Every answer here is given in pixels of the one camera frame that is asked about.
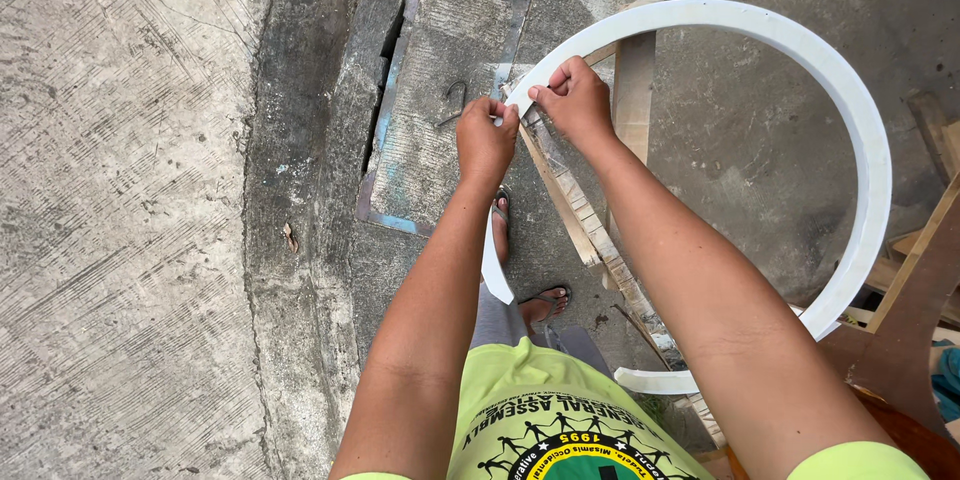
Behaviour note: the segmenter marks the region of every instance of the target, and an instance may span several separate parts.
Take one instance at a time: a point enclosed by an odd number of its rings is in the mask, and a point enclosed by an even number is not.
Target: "foot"
[[[553,316],[557,316],[564,312],[564,309],[567,307],[567,290],[563,287],[558,287],[556,289],[544,290],[541,292],[541,296],[547,296],[550,298],[558,298],[557,300],[557,309],[553,312]],[[527,323],[527,326],[530,326],[531,322],[541,322],[546,318],[546,315],[550,313],[550,308],[553,307],[553,304],[546,300],[541,300],[539,298],[534,298],[532,300],[527,300],[520,304],[520,313],[523,315],[523,321]]]
[[[497,206],[505,215],[510,215],[510,212],[507,211],[506,198],[498,198],[492,205]],[[507,240],[507,221],[497,212],[493,212],[491,224],[493,226],[493,247],[496,249],[496,256],[500,260],[500,265],[505,265],[507,259],[510,258],[510,241]]]

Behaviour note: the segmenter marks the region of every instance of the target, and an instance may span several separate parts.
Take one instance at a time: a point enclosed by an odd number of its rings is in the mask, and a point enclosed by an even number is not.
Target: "person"
[[[618,140],[609,88],[582,58],[529,94],[595,170],[635,272],[751,478],[925,478],[763,275]],[[480,283],[485,226],[519,122],[486,97],[464,109],[459,185],[373,340],[330,478],[709,478],[609,376],[531,341],[529,323],[561,313],[568,290],[491,306],[502,302]],[[505,224],[497,216],[504,257]],[[558,414],[570,424],[554,425]],[[570,431],[594,414],[632,437]],[[514,455],[500,437],[527,449]]]

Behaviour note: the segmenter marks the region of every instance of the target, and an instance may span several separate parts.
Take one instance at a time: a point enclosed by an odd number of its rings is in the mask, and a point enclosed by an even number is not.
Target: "lime green t-shirt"
[[[623,388],[572,356],[524,338],[516,347],[479,346],[466,358],[448,478],[712,478]],[[402,477],[366,473],[348,478]],[[926,475],[891,446],[851,442],[811,456],[790,475],[790,480],[813,478],[912,480]]]

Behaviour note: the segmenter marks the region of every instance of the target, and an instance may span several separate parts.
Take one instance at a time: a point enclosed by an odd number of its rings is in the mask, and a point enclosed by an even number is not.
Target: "white ring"
[[[676,26],[706,26],[743,34],[793,58],[823,86],[843,117],[856,158],[856,217],[853,231],[833,277],[813,304],[799,316],[814,337],[824,336],[867,279],[883,243],[890,214],[890,147],[867,87],[854,68],[816,34],[760,7],[724,0],[670,0],[637,7],[600,20],[555,48],[519,82],[507,105],[521,116],[532,101],[527,91],[546,86],[550,75],[572,56],[587,56],[621,39]],[[647,393],[695,393],[689,371],[636,371],[618,368],[621,385]]]

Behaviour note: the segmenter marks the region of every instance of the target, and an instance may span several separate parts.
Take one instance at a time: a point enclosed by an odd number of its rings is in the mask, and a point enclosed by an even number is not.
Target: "gray shorts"
[[[491,343],[502,343],[517,346],[521,339],[527,337],[527,326],[520,314],[520,307],[516,300],[507,305],[487,290],[485,283],[480,284],[480,294],[477,304],[477,322],[473,328],[473,339],[470,348]],[[600,354],[600,349],[582,326],[571,326],[551,340],[552,348],[566,352],[570,356],[592,366],[604,375],[614,377],[610,368]],[[547,347],[547,339],[543,334],[530,336],[534,345]]]

